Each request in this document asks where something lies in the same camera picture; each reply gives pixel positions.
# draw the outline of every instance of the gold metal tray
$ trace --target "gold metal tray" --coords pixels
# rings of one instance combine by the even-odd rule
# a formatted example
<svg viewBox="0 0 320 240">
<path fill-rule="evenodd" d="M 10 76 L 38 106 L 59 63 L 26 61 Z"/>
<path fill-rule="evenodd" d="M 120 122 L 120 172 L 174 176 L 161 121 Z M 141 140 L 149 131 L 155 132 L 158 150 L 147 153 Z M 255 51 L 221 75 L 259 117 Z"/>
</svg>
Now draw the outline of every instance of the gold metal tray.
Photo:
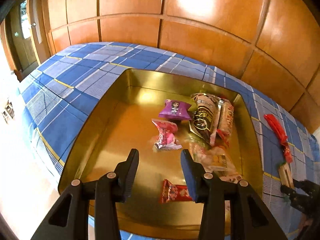
<svg viewBox="0 0 320 240">
<path fill-rule="evenodd" d="M 162 181 L 185 185 L 180 166 L 181 150 L 156 151 L 158 130 L 151 122 L 158 118 L 165 99 L 193 104 L 190 95 L 206 92 L 227 98 L 234 106 L 234 124 L 229 147 L 237 171 L 262 195 L 259 146 L 250 115 L 242 97 L 231 90 L 186 76 L 148 70 L 128 69 L 112 84 L 82 127 L 65 163 L 58 190 L 73 179 L 99 179 L 126 160 L 131 148 L 140 162 L 126 203 L 117 203 L 119 227 L 134 234 L 162 239 L 194 239 L 200 228 L 203 204 L 172 202 L 160 204 Z M 178 125 L 176 134 L 188 148 L 188 122 Z M 90 202 L 94 216 L 94 201 Z M 225 233 L 230 233 L 226 216 Z"/>
</svg>

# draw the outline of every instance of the bed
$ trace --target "bed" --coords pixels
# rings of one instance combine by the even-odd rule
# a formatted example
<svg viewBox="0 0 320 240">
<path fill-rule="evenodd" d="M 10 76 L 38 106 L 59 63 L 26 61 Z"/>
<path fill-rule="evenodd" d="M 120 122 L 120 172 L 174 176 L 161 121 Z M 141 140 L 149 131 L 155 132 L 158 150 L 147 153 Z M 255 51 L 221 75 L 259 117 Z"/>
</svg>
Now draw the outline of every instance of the bed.
<svg viewBox="0 0 320 240">
<path fill-rule="evenodd" d="M 264 114 L 273 114 L 288 136 L 297 180 L 320 183 L 316 139 L 275 101 L 216 66 L 170 51 L 122 42 L 69 46 L 41 64 L 19 86 L 13 102 L 26 141 L 59 181 L 64 163 L 82 125 L 112 83 L 127 68 L 185 75 L 240 93 L 257 135 L 263 175 L 263 201 L 289 239 L 297 235 L 301 213 L 284 201 L 277 165 L 283 162 L 278 139 Z M 127 240 L 129 233 L 122 232 Z"/>
</svg>

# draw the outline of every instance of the red candy wrapper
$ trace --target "red candy wrapper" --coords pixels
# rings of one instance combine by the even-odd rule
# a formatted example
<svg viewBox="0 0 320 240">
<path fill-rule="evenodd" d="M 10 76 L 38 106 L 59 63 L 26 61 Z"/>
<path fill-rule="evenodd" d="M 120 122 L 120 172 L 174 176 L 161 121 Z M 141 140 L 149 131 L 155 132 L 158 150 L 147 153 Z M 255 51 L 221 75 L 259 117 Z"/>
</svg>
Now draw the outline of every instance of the red candy wrapper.
<svg viewBox="0 0 320 240">
<path fill-rule="evenodd" d="M 160 202 L 168 203 L 172 201 L 192 201 L 188 188 L 185 185 L 174 185 L 167 179 L 163 181 L 162 196 Z"/>
<path fill-rule="evenodd" d="M 287 163 L 292 163 L 292 155 L 290 152 L 290 148 L 287 142 L 287 136 L 285 135 L 285 131 L 279 121 L 276 119 L 276 117 L 273 114 L 265 114 L 264 119 L 267 120 L 268 124 L 276 134 L 276 136 L 279 139 L 280 144 L 283 147 L 283 155 Z"/>
<path fill-rule="evenodd" d="M 159 130 L 159 138 L 155 142 L 157 149 L 177 150 L 182 148 L 174 136 L 174 133 L 178 131 L 175 123 L 158 119 L 152 119 L 152 122 Z"/>
</svg>

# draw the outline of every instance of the purple candy package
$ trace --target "purple candy package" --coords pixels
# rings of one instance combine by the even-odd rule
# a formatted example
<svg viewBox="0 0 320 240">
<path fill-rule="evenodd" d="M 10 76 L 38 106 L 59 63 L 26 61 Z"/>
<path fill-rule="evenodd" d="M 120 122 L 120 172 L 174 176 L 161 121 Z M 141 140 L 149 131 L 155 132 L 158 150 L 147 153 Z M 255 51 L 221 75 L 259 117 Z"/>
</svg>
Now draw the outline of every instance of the purple candy package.
<svg viewBox="0 0 320 240">
<path fill-rule="evenodd" d="M 166 99 L 164 109 L 159 113 L 159 117 L 171 120 L 191 120 L 188 109 L 191 104 L 186 102 Z"/>
</svg>

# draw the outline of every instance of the metal rivet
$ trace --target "metal rivet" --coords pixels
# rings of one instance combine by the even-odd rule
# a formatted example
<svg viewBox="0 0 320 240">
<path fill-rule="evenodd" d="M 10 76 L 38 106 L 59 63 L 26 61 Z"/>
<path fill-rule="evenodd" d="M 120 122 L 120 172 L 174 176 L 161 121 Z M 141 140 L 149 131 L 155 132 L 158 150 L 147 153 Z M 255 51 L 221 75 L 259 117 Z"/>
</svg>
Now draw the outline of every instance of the metal rivet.
<svg viewBox="0 0 320 240">
<path fill-rule="evenodd" d="M 71 182 L 71 185 L 72 185 L 72 186 L 78 186 L 79 184 L 80 184 L 79 179 L 74 179 L 74 180 Z"/>
<path fill-rule="evenodd" d="M 117 174 L 115 174 L 114 172 L 109 172 L 108 174 L 107 174 L 107 178 L 108 179 L 113 179 L 113 178 L 115 178 L 117 176 Z"/>
<path fill-rule="evenodd" d="M 240 186 L 242 186 L 242 187 L 246 187 L 246 186 L 249 185 L 249 183 L 248 183 L 246 180 L 244 180 L 244 179 L 242 179 L 242 180 L 239 182 L 239 184 L 240 184 Z"/>
<path fill-rule="evenodd" d="M 213 178 L 213 175 L 210 172 L 206 172 L 203 176 L 205 179 L 212 179 Z"/>
</svg>

